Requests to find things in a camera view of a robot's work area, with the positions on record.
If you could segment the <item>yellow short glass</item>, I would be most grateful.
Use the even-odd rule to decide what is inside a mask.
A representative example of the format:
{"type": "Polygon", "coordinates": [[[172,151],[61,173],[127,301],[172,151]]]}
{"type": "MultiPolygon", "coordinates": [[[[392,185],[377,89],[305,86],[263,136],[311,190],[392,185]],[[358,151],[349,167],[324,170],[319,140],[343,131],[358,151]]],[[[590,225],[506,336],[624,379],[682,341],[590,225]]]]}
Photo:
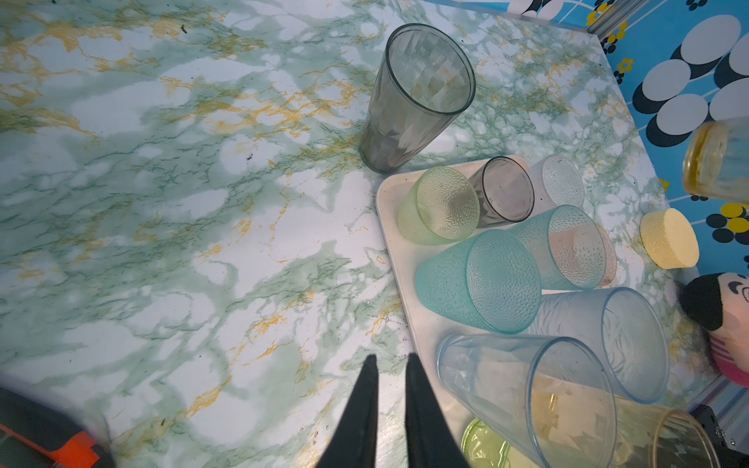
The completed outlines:
{"type": "Polygon", "coordinates": [[[616,397],[614,467],[718,467],[717,452],[689,413],[616,397]]]}

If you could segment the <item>pink dotted glass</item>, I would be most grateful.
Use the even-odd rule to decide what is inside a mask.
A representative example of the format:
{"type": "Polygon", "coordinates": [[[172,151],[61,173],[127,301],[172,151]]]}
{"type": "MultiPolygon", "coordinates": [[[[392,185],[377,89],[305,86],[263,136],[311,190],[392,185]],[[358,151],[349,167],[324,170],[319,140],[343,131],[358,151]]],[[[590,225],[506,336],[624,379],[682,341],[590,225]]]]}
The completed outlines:
{"type": "Polygon", "coordinates": [[[602,283],[600,284],[601,288],[605,288],[606,286],[612,284],[612,282],[614,282],[614,279],[616,278],[616,271],[618,271],[618,259],[616,258],[614,243],[612,243],[609,234],[606,232],[606,230],[604,230],[604,228],[602,228],[602,226],[600,226],[600,224],[596,224],[596,226],[600,231],[606,254],[606,269],[604,278],[602,280],[602,283]]]}

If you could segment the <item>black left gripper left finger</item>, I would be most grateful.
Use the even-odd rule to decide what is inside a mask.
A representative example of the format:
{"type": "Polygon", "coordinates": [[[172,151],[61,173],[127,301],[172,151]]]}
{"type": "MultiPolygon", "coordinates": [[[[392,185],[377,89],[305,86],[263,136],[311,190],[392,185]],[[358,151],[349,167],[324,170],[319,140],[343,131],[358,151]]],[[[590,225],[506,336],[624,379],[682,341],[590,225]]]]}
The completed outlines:
{"type": "Polygon", "coordinates": [[[317,467],[374,467],[378,433],[378,367],[369,355],[317,467]]]}

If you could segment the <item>light green short glass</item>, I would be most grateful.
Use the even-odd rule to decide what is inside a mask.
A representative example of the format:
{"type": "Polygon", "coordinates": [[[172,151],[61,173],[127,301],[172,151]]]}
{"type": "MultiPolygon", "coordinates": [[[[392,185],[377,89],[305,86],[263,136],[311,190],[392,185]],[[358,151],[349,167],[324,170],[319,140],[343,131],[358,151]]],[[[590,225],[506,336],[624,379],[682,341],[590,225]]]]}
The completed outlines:
{"type": "Polygon", "coordinates": [[[449,167],[427,170],[397,213],[401,235],[417,245],[437,246],[467,239],[476,230],[480,204],[469,179],[449,167]]]}

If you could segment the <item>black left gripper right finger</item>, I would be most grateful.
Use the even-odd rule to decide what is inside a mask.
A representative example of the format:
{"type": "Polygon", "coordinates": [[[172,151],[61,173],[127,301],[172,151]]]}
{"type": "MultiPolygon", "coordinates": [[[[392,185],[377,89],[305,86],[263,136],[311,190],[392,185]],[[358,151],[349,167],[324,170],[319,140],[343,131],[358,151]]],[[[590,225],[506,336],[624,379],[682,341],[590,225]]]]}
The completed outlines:
{"type": "Polygon", "coordinates": [[[405,428],[410,467],[468,466],[415,353],[407,362],[405,428]]]}

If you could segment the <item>teal glass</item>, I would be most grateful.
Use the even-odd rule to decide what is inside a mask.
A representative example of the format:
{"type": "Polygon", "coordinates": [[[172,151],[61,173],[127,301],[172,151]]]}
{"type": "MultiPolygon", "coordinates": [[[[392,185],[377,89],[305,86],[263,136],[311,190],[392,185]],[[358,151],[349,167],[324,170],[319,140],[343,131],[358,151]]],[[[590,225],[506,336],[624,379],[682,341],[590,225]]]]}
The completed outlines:
{"type": "Polygon", "coordinates": [[[431,257],[415,273],[429,310],[494,333],[521,333],[540,309],[540,271],[530,250],[507,230],[488,230],[431,257]]]}

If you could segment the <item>blue short glass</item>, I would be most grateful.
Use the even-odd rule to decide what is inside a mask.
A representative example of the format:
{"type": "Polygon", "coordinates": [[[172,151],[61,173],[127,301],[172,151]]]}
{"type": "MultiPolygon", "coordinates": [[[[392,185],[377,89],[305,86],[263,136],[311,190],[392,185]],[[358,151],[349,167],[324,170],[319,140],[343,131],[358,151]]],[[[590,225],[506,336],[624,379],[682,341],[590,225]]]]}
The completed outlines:
{"type": "Polygon", "coordinates": [[[600,359],[612,390],[640,404],[665,393],[669,356],[651,304],[630,288],[545,294],[527,335],[573,337],[600,359]]]}

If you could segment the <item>clear dotted glass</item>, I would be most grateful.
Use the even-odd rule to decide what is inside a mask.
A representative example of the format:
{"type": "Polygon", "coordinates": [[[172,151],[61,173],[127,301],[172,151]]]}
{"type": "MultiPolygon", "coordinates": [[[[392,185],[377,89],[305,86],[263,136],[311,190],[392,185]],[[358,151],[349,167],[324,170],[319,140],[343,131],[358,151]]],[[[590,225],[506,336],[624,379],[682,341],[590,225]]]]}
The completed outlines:
{"type": "Polygon", "coordinates": [[[585,194],[579,170],[564,156],[544,158],[530,167],[528,175],[534,187],[531,216],[563,205],[583,207],[585,194]]]}

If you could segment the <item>small grey glass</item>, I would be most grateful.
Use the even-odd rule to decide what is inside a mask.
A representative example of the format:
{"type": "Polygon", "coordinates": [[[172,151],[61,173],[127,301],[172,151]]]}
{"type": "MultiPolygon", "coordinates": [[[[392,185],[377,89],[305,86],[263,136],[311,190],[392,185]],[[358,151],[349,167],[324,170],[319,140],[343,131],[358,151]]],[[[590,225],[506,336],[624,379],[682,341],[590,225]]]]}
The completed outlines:
{"type": "Polygon", "coordinates": [[[497,156],[469,178],[479,205],[478,227],[523,222],[534,210],[534,186],[515,160],[497,156]]]}

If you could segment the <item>teal glass lowest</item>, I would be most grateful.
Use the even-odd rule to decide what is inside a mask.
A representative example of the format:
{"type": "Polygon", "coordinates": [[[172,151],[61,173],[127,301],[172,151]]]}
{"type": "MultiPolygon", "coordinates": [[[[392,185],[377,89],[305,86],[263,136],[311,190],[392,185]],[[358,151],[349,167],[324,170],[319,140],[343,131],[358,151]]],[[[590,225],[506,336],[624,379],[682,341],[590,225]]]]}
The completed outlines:
{"type": "Polygon", "coordinates": [[[541,286],[552,291],[588,291],[602,283],[606,249],[595,222],[580,208],[563,205],[509,228],[531,251],[541,286]]]}

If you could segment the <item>tall grey glass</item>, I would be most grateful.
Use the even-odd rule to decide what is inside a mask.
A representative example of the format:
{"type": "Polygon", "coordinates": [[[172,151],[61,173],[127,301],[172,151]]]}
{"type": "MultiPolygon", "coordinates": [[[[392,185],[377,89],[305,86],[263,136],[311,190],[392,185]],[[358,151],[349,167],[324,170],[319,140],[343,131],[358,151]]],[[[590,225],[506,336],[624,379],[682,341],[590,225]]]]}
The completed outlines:
{"type": "Polygon", "coordinates": [[[389,174],[412,160],[470,105],[476,77],[466,53],[431,25],[407,23],[387,40],[361,154],[389,174]]]}

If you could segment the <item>tall yellow glass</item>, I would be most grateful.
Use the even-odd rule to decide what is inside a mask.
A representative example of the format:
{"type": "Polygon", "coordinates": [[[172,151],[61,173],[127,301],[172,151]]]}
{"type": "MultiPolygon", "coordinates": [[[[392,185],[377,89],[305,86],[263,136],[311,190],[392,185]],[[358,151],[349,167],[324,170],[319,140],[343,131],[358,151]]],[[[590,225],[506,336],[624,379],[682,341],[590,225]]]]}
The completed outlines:
{"type": "Polygon", "coordinates": [[[748,204],[748,118],[702,124],[683,165],[684,189],[693,195],[748,204]]]}

